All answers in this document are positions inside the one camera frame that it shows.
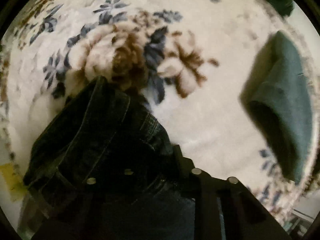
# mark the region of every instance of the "dark denim fabric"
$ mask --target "dark denim fabric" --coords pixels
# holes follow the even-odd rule
[[[118,239],[193,239],[194,202],[176,190],[177,175],[165,129],[99,77],[34,143],[24,183],[49,218],[99,195],[94,217]]]

